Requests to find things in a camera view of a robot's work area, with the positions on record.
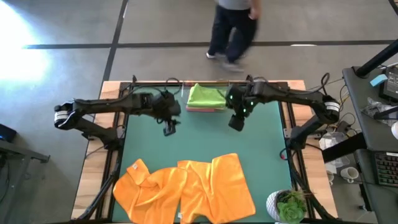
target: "white pot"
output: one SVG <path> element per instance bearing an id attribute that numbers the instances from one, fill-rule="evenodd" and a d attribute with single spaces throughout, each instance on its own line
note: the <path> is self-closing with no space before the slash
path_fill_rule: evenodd
<path id="1" fill-rule="evenodd" d="M 276 206 L 276 198 L 279 193 L 283 192 L 285 190 L 278 190 L 272 194 L 270 194 L 267 198 L 267 212 L 268 214 L 277 222 L 281 222 L 278 213 L 278 208 Z"/>

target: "orange cloth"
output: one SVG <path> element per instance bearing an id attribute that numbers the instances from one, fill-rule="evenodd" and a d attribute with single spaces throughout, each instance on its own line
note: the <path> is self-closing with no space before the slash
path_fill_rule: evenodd
<path id="1" fill-rule="evenodd" d="M 113 195 L 134 223 L 173 223 L 187 180 L 187 171 L 177 167 L 149 174 L 138 159 L 116 182 Z"/>
<path id="2" fill-rule="evenodd" d="M 153 174 L 138 159 L 113 189 L 115 199 L 134 223 L 173 223 L 181 198 L 181 223 L 200 215 L 226 223 L 256 213 L 238 155 L 214 158 L 212 163 L 180 161 L 178 167 Z"/>
<path id="3" fill-rule="evenodd" d="M 256 213 L 236 153 L 214 158 L 211 163 L 180 161 L 188 172 L 181 195 L 181 223 L 200 215 L 212 223 L 228 223 Z"/>

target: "wooden table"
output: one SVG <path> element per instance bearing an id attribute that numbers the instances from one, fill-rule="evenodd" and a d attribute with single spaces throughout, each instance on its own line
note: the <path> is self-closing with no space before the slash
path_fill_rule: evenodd
<path id="1" fill-rule="evenodd" d="M 303 80 L 287 80 L 287 81 L 285 80 L 278 82 L 287 82 L 289 84 L 289 87 L 291 87 L 292 89 L 305 90 L 305 85 Z M 117 98 L 121 83 L 122 83 L 121 81 L 104 82 L 99 98 L 100 99 Z M 302 125 L 313 116 L 311 109 L 308 106 L 293 105 L 293 111 L 295 115 L 295 121 L 298 126 Z M 290 127 L 290 120 L 287 114 L 286 104 L 284 104 L 284 113 L 285 113 L 285 120 L 287 123 L 287 127 Z M 108 128 L 112 127 L 113 121 L 114 121 L 114 113 L 105 113 L 105 114 L 97 114 L 95 116 L 94 122 L 98 125 Z M 308 142 L 318 145 L 316 141 L 308 140 Z M 99 140 L 90 141 L 88 144 L 87 154 L 101 146 L 102 143 Z M 71 218 L 79 217 L 99 192 L 101 187 L 103 171 L 104 171 L 106 153 L 107 150 L 100 149 L 99 151 L 91 154 L 85 160 Z M 322 152 L 312 147 L 306 147 L 305 150 L 302 151 L 302 153 L 303 153 L 303 159 L 305 161 L 305 169 L 307 171 L 308 183 L 312 192 L 319 200 L 319 202 L 326 208 L 326 210 L 334 217 L 337 217 L 336 206 L 333 200 L 333 196 L 331 194 L 331 189 L 326 174 L 326 168 L 322 158 Z M 107 196 L 105 198 L 103 217 L 105 217 L 108 212 L 110 195 L 111 195 L 111 190 L 108 191 Z"/>

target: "green towel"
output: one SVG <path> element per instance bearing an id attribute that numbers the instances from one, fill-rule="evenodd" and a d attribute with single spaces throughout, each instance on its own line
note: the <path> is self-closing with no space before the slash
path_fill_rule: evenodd
<path id="1" fill-rule="evenodd" d="M 225 90 L 206 88 L 195 84 L 189 92 L 187 106 L 192 108 L 225 108 Z"/>

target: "gray shirt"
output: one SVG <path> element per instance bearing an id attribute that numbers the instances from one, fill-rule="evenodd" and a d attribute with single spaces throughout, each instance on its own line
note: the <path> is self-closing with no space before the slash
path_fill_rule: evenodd
<path id="1" fill-rule="evenodd" d="M 250 8 L 249 0 L 218 0 L 221 7 L 232 10 L 245 10 Z"/>

